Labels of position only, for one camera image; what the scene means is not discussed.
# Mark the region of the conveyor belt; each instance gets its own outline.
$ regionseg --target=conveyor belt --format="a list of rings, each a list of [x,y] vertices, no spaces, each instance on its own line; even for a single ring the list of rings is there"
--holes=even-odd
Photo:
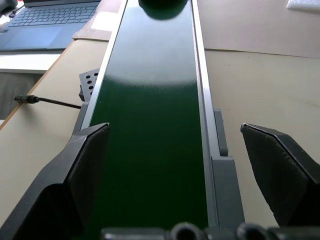
[[[90,236],[208,226],[191,2],[170,11],[139,4],[127,2],[90,122],[110,123]]]

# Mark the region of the cardboard sheet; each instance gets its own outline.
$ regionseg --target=cardboard sheet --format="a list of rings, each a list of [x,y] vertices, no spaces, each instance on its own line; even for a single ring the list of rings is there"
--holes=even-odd
[[[204,47],[320,59],[320,14],[288,0],[198,0]]]
[[[109,41],[119,18],[121,2],[122,0],[101,0],[94,16],[72,38]]]

